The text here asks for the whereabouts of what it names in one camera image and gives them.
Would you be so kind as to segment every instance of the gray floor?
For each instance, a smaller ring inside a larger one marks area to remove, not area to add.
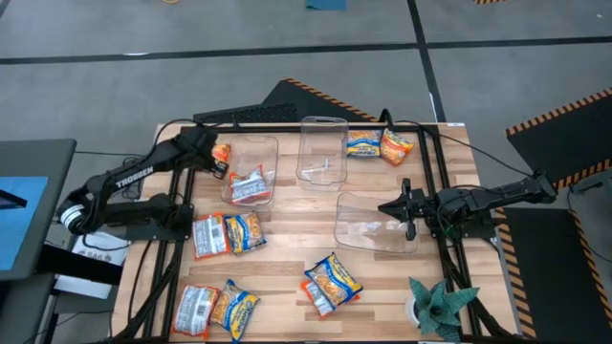
[[[584,37],[612,34],[605,0],[417,0],[427,41]],[[306,11],[302,0],[11,0],[0,19],[0,58],[415,42],[403,0],[349,0],[344,12]],[[447,120],[470,141],[526,168],[503,130],[610,86],[612,44],[429,51]],[[286,54],[130,62],[0,66],[0,140],[75,138],[77,149],[146,151],[157,123],[258,103],[283,76],[370,114],[434,121],[418,51]],[[520,176],[476,156],[484,185]],[[76,156],[64,194],[122,158]],[[602,194],[576,196],[584,216]],[[556,207],[566,207],[559,197]],[[585,222],[594,249],[612,257],[612,236]],[[66,235],[52,228],[52,239]],[[608,293],[612,268],[598,259]],[[108,314],[80,315],[56,343],[98,340]]]

